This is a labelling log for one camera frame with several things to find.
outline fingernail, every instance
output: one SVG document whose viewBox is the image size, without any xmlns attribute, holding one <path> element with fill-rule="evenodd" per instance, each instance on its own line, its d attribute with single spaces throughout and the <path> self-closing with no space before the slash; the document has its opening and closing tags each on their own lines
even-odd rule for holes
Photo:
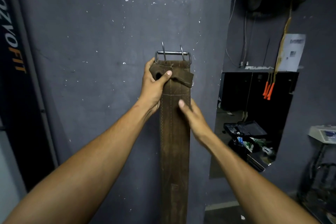
<svg viewBox="0 0 336 224">
<path fill-rule="evenodd" d="M 179 101 L 178 101 L 178 105 L 182 108 L 182 107 L 184 107 L 184 101 L 182 100 L 182 99 L 180 99 Z"/>
</svg>

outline white device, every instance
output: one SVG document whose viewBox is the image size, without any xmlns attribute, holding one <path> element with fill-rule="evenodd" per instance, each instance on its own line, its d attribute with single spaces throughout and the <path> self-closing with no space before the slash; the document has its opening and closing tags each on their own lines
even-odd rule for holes
<svg viewBox="0 0 336 224">
<path fill-rule="evenodd" d="M 308 135 L 322 143 L 336 144 L 336 126 L 311 126 Z"/>
</svg>

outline weightlifting belt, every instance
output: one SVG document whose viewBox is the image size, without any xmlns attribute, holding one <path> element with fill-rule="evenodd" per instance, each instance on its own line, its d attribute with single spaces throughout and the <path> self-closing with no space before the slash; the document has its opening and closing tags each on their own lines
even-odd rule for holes
<svg viewBox="0 0 336 224">
<path fill-rule="evenodd" d="M 189 61 L 159 60 L 149 70 L 155 80 L 172 71 L 160 104 L 161 224 L 186 224 L 190 127 L 178 103 L 182 99 L 190 106 L 194 75 Z"/>
</svg>

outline forearm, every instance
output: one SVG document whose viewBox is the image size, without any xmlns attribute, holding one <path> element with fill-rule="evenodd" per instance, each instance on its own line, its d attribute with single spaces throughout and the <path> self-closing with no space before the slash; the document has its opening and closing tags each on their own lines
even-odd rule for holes
<svg viewBox="0 0 336 224">
<path fill-rule="evenodd" d="M 294 200 L 223 144 L 216 135 L 208 135 L 204 142 L 219 162 L 238 202 L 254 223 L 318 223 Z"/>
<path fill-rule="evenodd" d="M 87 223 L 119 175 L 147 117 L 148 108 L 136 103 L 40 182 L 4 223 Z"/>
</svg>

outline orange jump rope handle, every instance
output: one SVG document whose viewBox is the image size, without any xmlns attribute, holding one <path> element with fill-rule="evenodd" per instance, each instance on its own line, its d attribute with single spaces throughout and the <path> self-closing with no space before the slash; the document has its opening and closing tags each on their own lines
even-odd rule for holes
<svg viewBox="0 0 336 224">
<path fill-rule="evenodd" d="M 271 95 L 272 95 L 273 87 L 274 87 L 274 83 L 272 83 L 271 89 L 269 90 L 269 93 L 267 95 L 267 100 L 271 100 Z"/>
<path fill-rule="evenodd" d="M 271 87 L 271 84 L 269 84 L 268 87 L 267 87 L 267 90 L 266 90 L 266 94 L 265 94 L 265 96 L 264 96 L 264 99 L 267 99 L 267 94 L 268 94 L 268 92 L 269 92 L 269 90 L 270 90 L 270 87 Z"/>
<path fill-rule="evenodd" d="M 268 81 L 266 82 L 266 85 L 265 85 L 265 90 L 264 90 L 264 93 L 262 94 L 263 96 L 267 95 L 267 86 L 268 86 Z"/>
</svg>

